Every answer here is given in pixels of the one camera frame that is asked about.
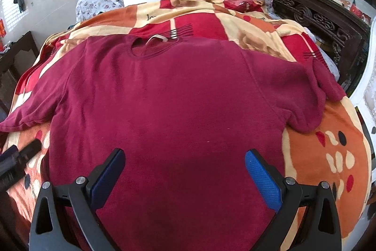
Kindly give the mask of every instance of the patterned blanket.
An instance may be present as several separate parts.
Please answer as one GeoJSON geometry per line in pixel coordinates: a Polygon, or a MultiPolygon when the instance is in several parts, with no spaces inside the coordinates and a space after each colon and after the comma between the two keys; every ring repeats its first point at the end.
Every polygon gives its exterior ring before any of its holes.
{"type": "MultiPolygon", "coordinates": [[[[231,40],[240,48],[287,61],[304,63],[309,57],[316,57],[325,64],[316,45],[294,21],[273,20],[261,12],[241,14],[224,8],[222,0],[161,0],[102,13],[76,24],[67,32],[50,36],[33,67],[18,82],[12,110],[28,99],[38,79],[67,52],[90,36],[109,34],[231,40]]],[[[41,123],[22,132],[10,133],[3,149],[13,144],[22,148],[34,138],[43,144],[42,152],[28,163],[26,177],[8,191],[17,213],[16,230],[25,242],[41,183],[48,177],[48,163],[43,158],[50,146],[49,129],[50,123],[41,123]]],[[[323,180],[330,183],[345,242],[364,210],[371,174],[370,147],[349,99],[327,102],[320,126],[309,134],[297,133],[287,127],[281,150],[285,176],[304,184],[318,184],[323,180]]],[[[292,242],[301,219],[302,212],[298,212],[283,250],[292,242]]]]}

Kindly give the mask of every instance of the blue gripper pad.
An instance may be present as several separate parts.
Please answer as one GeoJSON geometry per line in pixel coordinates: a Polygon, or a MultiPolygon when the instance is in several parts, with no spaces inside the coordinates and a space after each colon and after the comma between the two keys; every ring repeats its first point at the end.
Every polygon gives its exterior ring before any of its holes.
{"type": "Polygon", "coordinates": [[[282,206],[281,189],[252,151],[247,151],[245,162],[246,169],[264,198],[266,205],[277,213],[282,206]]]}
{"type": "Polygon", "coordinates": [[[125,153],[120,150],[107,165],[102,175],[91,189],[90,207],[93,210],[102,208],[110,196],[117,179],[125,167],[125,153]]]}

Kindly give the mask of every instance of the maroon shirt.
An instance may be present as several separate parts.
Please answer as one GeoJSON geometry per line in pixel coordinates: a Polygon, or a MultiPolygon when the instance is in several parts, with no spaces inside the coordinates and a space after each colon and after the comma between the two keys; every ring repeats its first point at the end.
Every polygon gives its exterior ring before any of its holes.
{"type": "Polygon", "coordinates": [[[314,58],[302,65],[204,38],[135,56],[136,39],[91,37],[69,51],[0,131],[52,120],[54,185],[122,148],[125,170],[98,211],[122,250],[249,250],[273,211],[246,171],[246,151],[284,173],[286,124],[315,129],[326,97],[339,101],[343,90],[314,58]]]}

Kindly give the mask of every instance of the silver bolt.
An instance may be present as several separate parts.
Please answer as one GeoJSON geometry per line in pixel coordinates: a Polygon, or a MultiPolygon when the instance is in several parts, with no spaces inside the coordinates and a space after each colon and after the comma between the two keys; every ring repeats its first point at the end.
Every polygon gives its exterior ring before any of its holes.
{"type": "Polygon", "coordinates": [[[85,177],[78,177],[77,179],[76,179],[76,183],[77,184],[82,184],[82,183],[84,183],[85,182],[85,177]]]}
{"type": "Polygon", "coordinates": [[[44,182],[43,184],[42,184],[42,188],[43,189],[47,189],[48,187],[50,187],[50,185],[51,185],[51,183],[50,182],[44,182]]]}
{"type": "Polygon", "coordinates": [[[323,188],[327,189],[327,188],[329,188],[329,183],[326,182],[326,181],[322,181],[322,182],[321,182],[321,186],[322,186],[323,188]]]}
{"type": "Polygon", "coordinates": [[[286,183],[287,183],[288,185],[294,185],[294,184],[296,183],[296,181],[295,181],[295,179],[292,178],[292,177],[287,177],[287,178],[286,178],[286,183]]]}

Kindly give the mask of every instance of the white curved furniture edge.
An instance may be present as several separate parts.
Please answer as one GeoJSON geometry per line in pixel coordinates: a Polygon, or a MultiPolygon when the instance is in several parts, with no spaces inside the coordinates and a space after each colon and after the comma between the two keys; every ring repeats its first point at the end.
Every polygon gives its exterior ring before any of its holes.
{"type": "MultiPolygon", "coordinates": [[[[367,90],[367,86],[370,83],[372,73],[375,69],[375,59],[376,58],[376,18],[374,17],[371,24],[371,32],[370,32],[370,42],[369,42],[369,52],[367,63],[364,69],[364,73],[358,86],[355,88],[353,94],[350,96],[350,101],[354,105],[354,107],[358,107],[360,114],[363,117],[364,123],[367,127],[368,133],[371,138],[371,142],[373,147],[376,148],[376,134],[372,134],[372,128],[376,127],[376,122],[372,113],[367,105],[365,100],[365,92],[367,90]]],[[[371,182],[376,181],[376,169],[372,171],[372,178],[371,182]]]]}

